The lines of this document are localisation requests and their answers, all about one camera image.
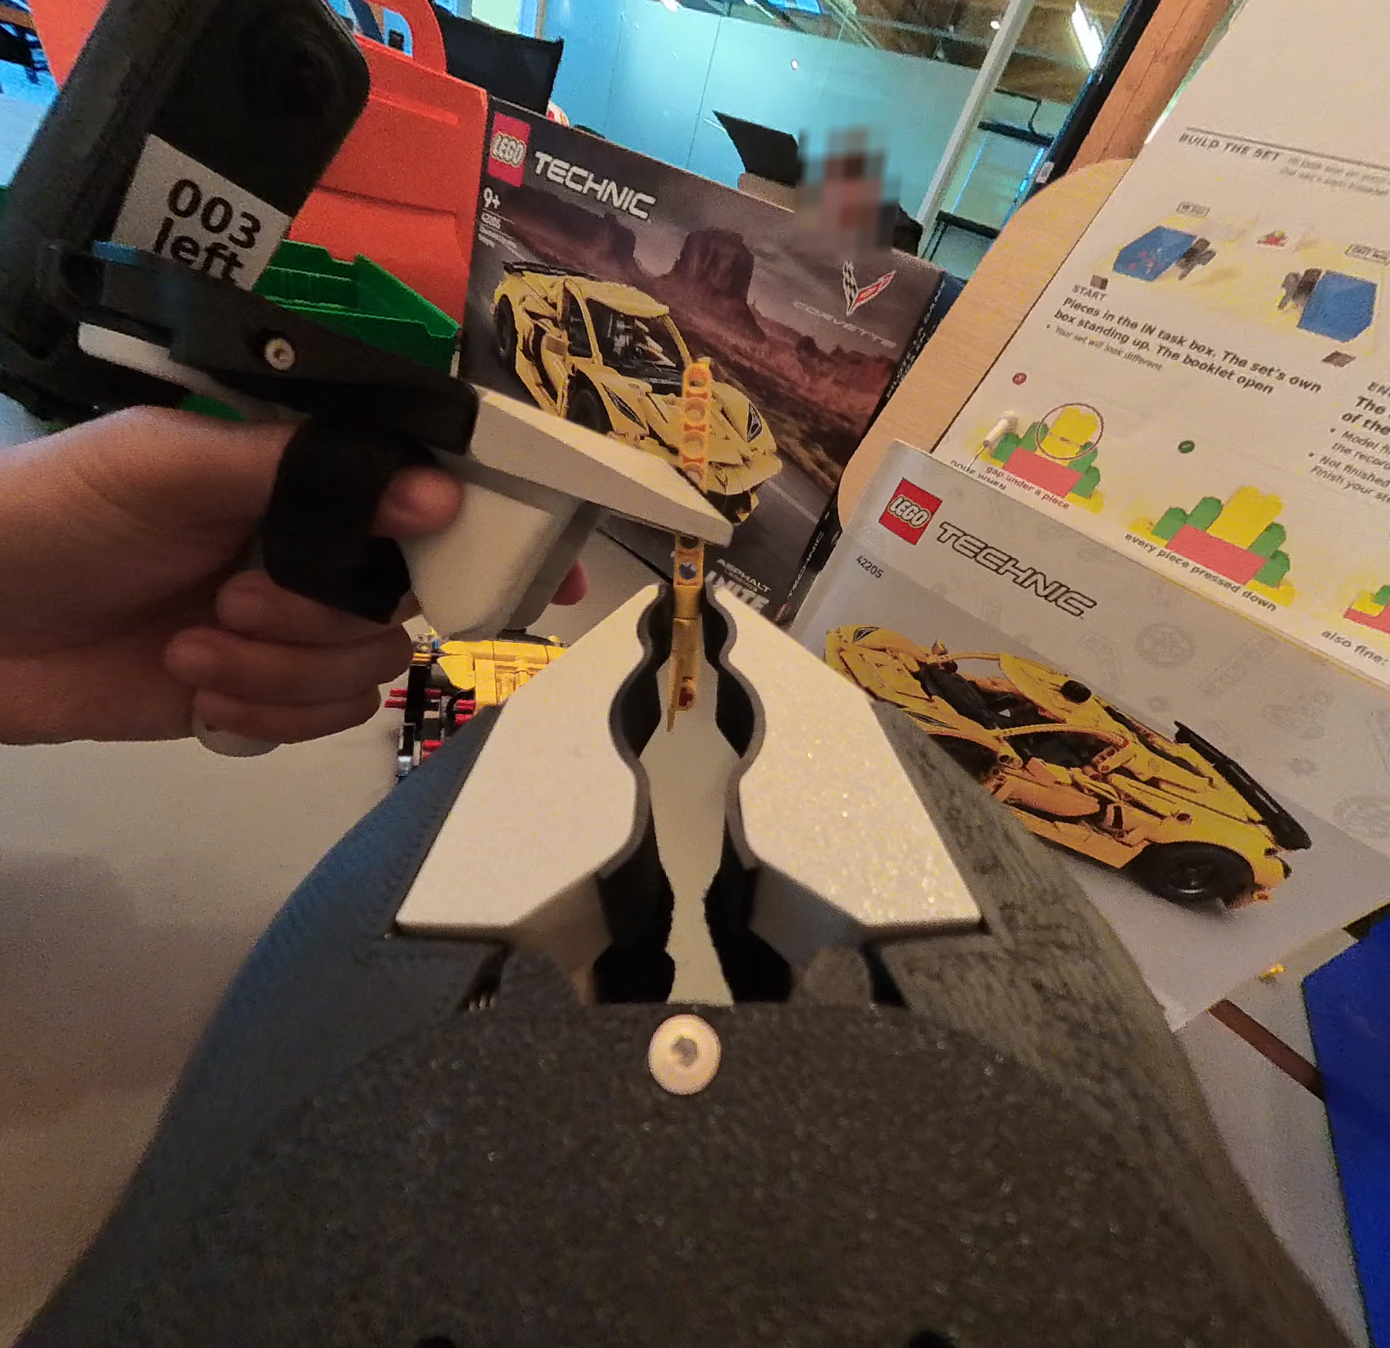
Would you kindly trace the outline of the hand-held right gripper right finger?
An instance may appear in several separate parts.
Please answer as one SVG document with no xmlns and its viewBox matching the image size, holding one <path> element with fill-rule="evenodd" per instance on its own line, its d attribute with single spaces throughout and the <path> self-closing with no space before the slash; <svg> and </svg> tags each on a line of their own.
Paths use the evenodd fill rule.
<svg viewBox="0 0 1390 1348">
<path fill-rule="evenodd" d="M 726 593 L 707 599 L 704 641 L 736 758 L 705 921 L 736 1004 L 785 1002 L 825 951 L 982 932 L 875 703 Z"/>
</svg>

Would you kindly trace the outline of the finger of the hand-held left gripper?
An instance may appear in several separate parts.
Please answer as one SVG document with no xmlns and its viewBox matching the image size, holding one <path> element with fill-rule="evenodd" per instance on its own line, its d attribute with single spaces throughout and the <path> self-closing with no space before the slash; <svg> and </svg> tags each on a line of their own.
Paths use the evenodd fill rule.
<svg viewBox="0 0 1390 1348">
<path fill-rule="evenodd" d="M 440 407 L 473 429 L 451 463 L 465 498 L 443 551 L 548 551 L 582 506 L 726 546 L 734 524 L 669 461 L 496 391 L 451 384 Z"/>
</svg>

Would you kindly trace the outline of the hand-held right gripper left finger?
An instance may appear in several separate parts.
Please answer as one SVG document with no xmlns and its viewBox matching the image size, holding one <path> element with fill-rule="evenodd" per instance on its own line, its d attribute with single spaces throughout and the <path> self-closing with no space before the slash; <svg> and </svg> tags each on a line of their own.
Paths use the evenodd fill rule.
<svg viewBox="0 0 1390 1348">
<path fill-rule="evenodd" d="M 601 1002 L 670 998 L 675 903 L 641 764 L 670 607 L 646 586 L 489 719 L 398 930 L 545 954 Z"/>
</svg>

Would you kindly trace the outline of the yellow brick beam assembly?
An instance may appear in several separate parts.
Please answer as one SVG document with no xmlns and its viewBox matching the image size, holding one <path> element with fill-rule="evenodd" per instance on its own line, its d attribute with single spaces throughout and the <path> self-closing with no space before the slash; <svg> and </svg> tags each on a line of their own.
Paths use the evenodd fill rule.
<svg viewBox="0 0 1390 1348">
<path fill-rule="evenodd" d="M 686 367 L 681 393 L 681 474 L 707 495 L 710 415 L 713 410 L 710 360 Z M 681 714 L 694 708 L 704 661 L 705 541 L 678 535 L 673 559 L 673 618 L 670 653 L 670 701 L 667 730 L 675 732 Z"/>
</svg>

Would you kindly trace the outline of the grey desk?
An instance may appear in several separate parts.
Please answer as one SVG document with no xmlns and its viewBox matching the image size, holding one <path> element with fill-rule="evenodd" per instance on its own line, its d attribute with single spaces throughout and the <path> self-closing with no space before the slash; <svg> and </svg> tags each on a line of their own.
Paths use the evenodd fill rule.
<svg viewBox="0 0 1390 1348">
<path fill-rule="evenodd" d="M 130 1180 L 238 966 L 390 788 L 390 716 L 259 759 L 195 740 L 4 743 L 2 1335 L 12 1345 Z M 734 753 L 707 703 L 657 732 L 681 999 L 723 982 L 697 937 Z M 1243 1177 L 1368 1345 L 1320 1103 L 1200 1015 L 1181 1034 Z"/>
</svg>

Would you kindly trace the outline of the person's left hand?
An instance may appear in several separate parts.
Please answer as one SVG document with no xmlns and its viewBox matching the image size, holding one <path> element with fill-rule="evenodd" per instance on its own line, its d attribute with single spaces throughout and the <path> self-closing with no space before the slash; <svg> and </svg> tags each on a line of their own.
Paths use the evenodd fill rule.
<svg viewBox="0 0 1390 1348">
<path fill-rule="evenodd" d="M 6 745 L 291 745 L 374 717 L 415 599 L 379 625 L 244 567 L 291 436 L 137 407 L 4 449 Z"/>
</svg>

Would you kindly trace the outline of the partly built toy car model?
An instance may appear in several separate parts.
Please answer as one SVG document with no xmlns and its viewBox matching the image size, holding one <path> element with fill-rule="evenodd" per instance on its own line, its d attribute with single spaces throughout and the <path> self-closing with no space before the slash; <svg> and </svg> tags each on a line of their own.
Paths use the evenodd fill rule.
<svg viewBox="0 0 1390 1348">
<path fill-rule="evenodd" d="M 403 714 L 395 778 L 422 767 L 478 714 L 558 661 L 568 649 L 558 637 L 510 631 L 494 641 L 443 641 L 424 636 L 404 685 L 391 689 L 387 708 Z"/>
</svg>

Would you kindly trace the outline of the dark toy car box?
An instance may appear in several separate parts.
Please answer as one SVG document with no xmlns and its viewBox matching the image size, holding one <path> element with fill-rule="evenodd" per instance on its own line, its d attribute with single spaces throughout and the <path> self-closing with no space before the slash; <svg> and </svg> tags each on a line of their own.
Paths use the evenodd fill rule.
<svg viewBox="0 0 1390 1348">
<path fill-rule="evenodd" d="M 946 274 L 817 237 L 792 210 L 496 101 L 465 340 L 472 383 L 680 466 L 712 370 L 707 583 L 774 620 Z"/>
</svg>

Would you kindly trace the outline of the dark green plastic tray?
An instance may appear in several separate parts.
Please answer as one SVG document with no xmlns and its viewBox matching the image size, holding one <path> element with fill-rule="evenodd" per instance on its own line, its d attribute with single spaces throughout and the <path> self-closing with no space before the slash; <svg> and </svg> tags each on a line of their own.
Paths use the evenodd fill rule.
<svg viewBox="0 0 1390 1348">
<path fill-rule="evenodd" d="M 339 260 L 323 245 L 283 240 L 254 290 L 374 348 L 459 372 L 462 325 L 371 258 Z"/>
</svg>

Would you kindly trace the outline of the instruction booklet with yellow car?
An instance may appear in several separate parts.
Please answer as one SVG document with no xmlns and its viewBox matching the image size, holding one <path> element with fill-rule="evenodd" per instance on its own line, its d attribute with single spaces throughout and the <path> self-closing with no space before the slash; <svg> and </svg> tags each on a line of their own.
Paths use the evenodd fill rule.
<svg viewBox="0 0 1390 1348">
<path fill-rule="evenodd" d="M 1173 1026 L 1388 903 L 1388 685 L 904 444 L 792 634 L 1070 870 Z"/>
</svg>

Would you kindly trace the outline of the blue storage bin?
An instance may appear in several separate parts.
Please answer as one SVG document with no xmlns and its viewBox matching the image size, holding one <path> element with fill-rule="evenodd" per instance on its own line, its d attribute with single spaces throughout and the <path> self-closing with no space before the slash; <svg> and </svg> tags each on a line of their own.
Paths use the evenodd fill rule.
<svg viewBox="0 0 1390 1348">
<path fill-rule="evenodd" d="M 1372 1345 L 1389 1343 L 1389 921 L 1303 983 Z"/>
</svg>

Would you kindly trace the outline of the instruction poster board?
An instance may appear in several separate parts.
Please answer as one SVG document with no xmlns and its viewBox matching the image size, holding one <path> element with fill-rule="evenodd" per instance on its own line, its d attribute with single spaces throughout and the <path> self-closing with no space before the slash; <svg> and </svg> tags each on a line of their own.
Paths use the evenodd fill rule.
<svg viewBox="0 0 1390 1348">
<path fill-rule="evenodd" d="M 843 527 L 904 444 L 1388 685 L 1388 15 L 1243 2 L 1061 266 L 1000 236 Z"/>
</svg>

